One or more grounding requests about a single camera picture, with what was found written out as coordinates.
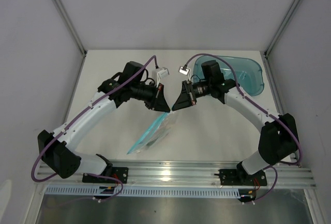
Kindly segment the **right aluminium corner post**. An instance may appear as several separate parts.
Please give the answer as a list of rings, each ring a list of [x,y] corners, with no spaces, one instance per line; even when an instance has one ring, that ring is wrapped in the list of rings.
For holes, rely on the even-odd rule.
[[[288,10],[286,11],[284,17],[282,18],[276,32],[273,34],[271,41],[269,42],[266,50],[264,51],[264,56],[268,59],[276,47],[277,43],[279,42],[280,38],[282,37],[283,33],[289,26],[291,20],[293,19],[294,15],[296,14],[300,4],[304,0],[292,0]]]

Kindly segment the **aluminium corner post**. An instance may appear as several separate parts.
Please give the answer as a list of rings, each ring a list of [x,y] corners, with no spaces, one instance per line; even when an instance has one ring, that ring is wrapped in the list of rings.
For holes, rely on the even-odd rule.
[[[268,59],[276,47],[277,43],[279,42],[280,38],[282,37],[283,33],[289,26],[291,20],[293,19],[294,15],[296,14],[300,4],[304,0],[292,0],[288,10],[286,11],[284,17],[282,18],[276,32],[273,34],[271,41],[269,42],[266,50],[264,51],[264,56]]]
[[[63,4],[63,1],[62,0],[51,0],[51,1],[53,2],[60,18],[62,19],[62,22],[64,23],[65,27],[67,28],[73,42],[77,46],[81,55],[84,57],[86,55],[87,51],[77,33],[76,28],[74,27],[74,24]]]

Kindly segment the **right aluminium side rail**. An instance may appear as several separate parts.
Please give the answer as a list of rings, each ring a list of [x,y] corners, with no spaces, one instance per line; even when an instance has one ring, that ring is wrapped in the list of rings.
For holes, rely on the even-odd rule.
[[[272,96],[275,102],[275,106],[277,111],[280,114],[285,114],[285,108],[284,108],[284,104],[282,102],[281,99],[281,94],[280,94],[280,89],[277,85],[276,82],[276,77],[274,75],[274,73],[272,72],[272,68],[271,65],[269,63],[269,59],[268,57],[265,55],[264,52],[261,52],[261,58],[262,58],[262,62],[266,71],[266,75],[269,81],[269,85],[270,85],[270,89],[272,92]],[[302,147],[300,145],[300,142],[298,140],[298,137],[296,137],[294,139],[295,144],[297,145],[297,150],[295,152],[293,152],[295,160],[292,160],[291,162],[281,162],[284,165],[288,165],[288,166],[297,166],[299,168],[302,167],[302,159],[303,159],[303,152],[302,152]]]

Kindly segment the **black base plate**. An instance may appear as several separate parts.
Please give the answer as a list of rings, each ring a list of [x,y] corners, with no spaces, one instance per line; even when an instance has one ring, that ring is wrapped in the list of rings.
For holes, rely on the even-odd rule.
[[[222,186],[267,186],[266,175],[262,170],[249,175],[237,169],[219,169],[214,176],[220,179]]]
[[[128,167],[106,167],[105,170],[101,173],[101,176],[112,177],[120,180],[123,184],[127,183],[129,174]],[[83,183],[95,183],[95,184],[116,184],[117,181],[103,178],[103,177],[96,177],[90,174],[84,174],[82,177]]]

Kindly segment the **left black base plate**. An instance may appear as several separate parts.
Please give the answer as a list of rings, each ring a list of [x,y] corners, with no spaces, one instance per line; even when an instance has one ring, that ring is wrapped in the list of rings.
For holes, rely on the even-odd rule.
[[[120,180],[123,184],[127,183],[129,174],[128,167],[106,167],[105,170],[101,173],[101,176],[112,177]],[[116,184],[117,181],[103,178],[103,177],[96,177],[90,174],[84,174],[82,177],[83,183],[95,183],[95,184]]]

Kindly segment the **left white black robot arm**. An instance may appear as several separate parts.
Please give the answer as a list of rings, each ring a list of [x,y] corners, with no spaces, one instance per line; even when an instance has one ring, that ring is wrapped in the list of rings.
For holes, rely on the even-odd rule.
[[[165,67],[156,67],[147,84],[146,67],[130,61],[122,72],[103,81],[86,107],[72,120],[52,132],[43,130],[37,137],[40,160],[61,178],[76,172],[94,174],[100,182],[112,177],[112,164],[103,156],[79,154],[76,148],[89,131],[107,114],[112,113],[130,99],[140,100],[152,111],[170,112],[160,80],[169,75]]]

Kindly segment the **aluminium front rail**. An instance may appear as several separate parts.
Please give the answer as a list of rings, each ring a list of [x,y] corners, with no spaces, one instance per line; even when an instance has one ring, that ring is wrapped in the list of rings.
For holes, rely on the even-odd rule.
[[[317,184],[310,169],[279,165],[266,169],[267,186],[222,186],[214,176],[219,169],[235,169],[235,162],[214,161],[142,161],[115,160],[114,167],[128,167],[126,186],[315,189]]]

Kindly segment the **clear zip top bag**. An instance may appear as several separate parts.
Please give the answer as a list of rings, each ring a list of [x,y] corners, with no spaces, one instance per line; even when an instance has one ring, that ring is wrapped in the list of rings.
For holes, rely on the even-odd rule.
[[[158,116],[129,149],[127,155],[148,150],[159,141],[162,141],[174,127],[177,116],[177,112],[165,112]]]

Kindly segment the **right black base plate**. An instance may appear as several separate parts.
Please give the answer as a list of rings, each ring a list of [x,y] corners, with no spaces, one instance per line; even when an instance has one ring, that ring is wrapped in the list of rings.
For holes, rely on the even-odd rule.
[[[267,186],[266,175],[262,170],[249,175],[237,169],[219,169],[214,176],[220,179],[222,186]]]

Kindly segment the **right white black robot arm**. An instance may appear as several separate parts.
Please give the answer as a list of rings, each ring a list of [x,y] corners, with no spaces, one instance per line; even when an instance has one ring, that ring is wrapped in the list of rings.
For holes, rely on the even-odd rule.
[[[236,166],[236,178],[249,184],[257,173],[270,168],[295,151],[300,151],[295,119],[290,114],[271,112],[256,103],[239,85],[236,78],[226,79],[218,64],[219,57],[202,63],[204,79],[182,82],[182,89],[172,111],[192,107],[207,95],[219,100],[243,117],[260,133],[258,150]]]

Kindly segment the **blue plastic tub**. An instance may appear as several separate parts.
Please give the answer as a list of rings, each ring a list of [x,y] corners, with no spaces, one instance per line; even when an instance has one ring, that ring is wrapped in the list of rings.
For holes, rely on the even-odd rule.
[[[233,68],[237,77],[239,85],[250,96],[257,96],[264,90],[264,81],[262,76],[262,67],[254,60],[250,58],[242,57],[230,57],[230,56],[218,56],[222,60],[226,61]],[[215,60],[220,67],[221,72],[225,79],[234,79],[234,75],[230,67],[219,59],[215,59],[211,56],[200,56],[195,61],[193,67],[193,76],[191,81],[193,83],[204,80],[205,76],[202,71],[202,64],[207,61]]]

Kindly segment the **left aluminium corner post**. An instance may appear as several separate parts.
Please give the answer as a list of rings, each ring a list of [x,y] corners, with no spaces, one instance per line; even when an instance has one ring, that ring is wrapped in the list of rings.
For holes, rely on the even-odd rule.
[[[81,55],[84,57],[86,55],[87,51],[77,33],[76,28],[74,27],[74,24],[63,4],[63,1],[62,0],[51,0],[51,1],[53,2],[60,18],[62,19],[62,22],[64,23],[65,27],[67,28],[73,42],[77,46]]]

